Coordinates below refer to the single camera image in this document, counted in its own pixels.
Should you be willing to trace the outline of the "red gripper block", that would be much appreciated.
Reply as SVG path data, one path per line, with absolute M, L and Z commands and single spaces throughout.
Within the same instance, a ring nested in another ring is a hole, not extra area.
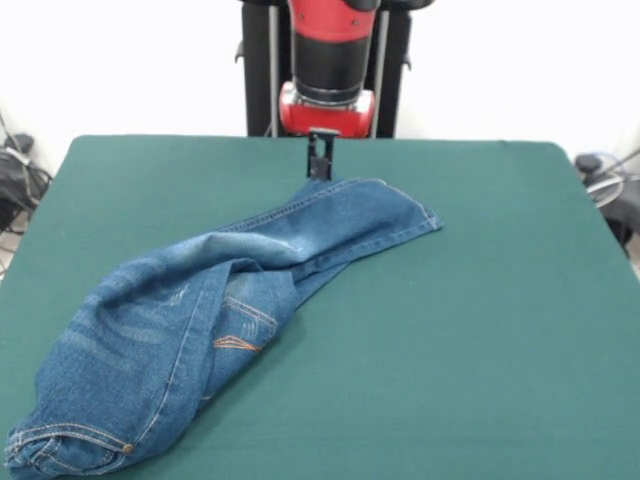
M 289 133 L 307 135 L 311 130 L 331 130 L 342 138 L 365 138 L 370 133 L 375 111 L 375 96 L 363 90 L 357 99 L 345 105 L 320 105 L 302 97 L 292 81 L 285 82 L 279 95 L 279 115 Z M 320 160 L 322 179 L 332 178 L 334 133 L 321 133 L 324 153 Z M 318 134 L 310 132 L 307 143 L 308 178 L 317 176 Z

